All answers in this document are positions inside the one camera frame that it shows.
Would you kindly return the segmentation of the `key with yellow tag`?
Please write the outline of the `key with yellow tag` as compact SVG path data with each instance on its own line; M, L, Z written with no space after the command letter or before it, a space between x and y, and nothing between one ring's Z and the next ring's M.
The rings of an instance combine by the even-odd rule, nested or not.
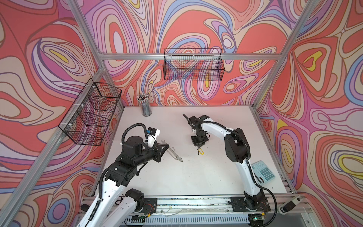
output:
M204 151L201 148L198 148L198 155L204 155Z

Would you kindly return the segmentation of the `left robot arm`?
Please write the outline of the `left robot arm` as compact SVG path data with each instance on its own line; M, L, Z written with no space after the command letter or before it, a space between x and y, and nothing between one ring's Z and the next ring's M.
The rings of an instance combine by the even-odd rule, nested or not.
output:
M144 194L136 189L127 190L133 177L149 162L161 162L169 148L157 142L160 130L147 128L142 123L128 127L122 134L122 152L101 174L98 194L80 227L119 227L134 212L144 206Z

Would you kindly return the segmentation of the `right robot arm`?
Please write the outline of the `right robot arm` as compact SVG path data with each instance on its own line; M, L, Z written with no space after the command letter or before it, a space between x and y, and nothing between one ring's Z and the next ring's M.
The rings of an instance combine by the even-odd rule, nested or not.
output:
M250 146L243 130L240 128L227 128L213 121L207 115L197 118L195 116L187 117L184 114L183 117L192 129L193 136L191 136L191 140L193 145L197 147L199 154L202 153L201 147L209 141L211 134L224 142L226 156L236 164L243 181L246 208L250 211L256 211L259 208L263 209L264 212L270 211L264 192L267 191L270 195L273 195L273 193L256 182L249 163L251 158Z

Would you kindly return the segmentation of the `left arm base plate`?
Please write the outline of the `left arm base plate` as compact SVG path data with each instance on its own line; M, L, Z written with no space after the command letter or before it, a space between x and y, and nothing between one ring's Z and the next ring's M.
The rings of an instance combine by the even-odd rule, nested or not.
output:
M157 198L151 197L151 198L144 198L144 199L133 199L131 197L126 197L126 199L131 199L131 204L134 205L134 209L132 210L132 213L141 213L141 214L154 214L157 211Z

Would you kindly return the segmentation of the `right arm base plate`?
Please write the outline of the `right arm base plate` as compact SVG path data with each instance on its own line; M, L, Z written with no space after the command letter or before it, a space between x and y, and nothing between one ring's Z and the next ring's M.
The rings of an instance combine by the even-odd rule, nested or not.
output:
M256 208L248 208L245 197L231 197L228 204L232 206L233 212L264 212L267 213L271 211L271 207L267 198L262 199Z

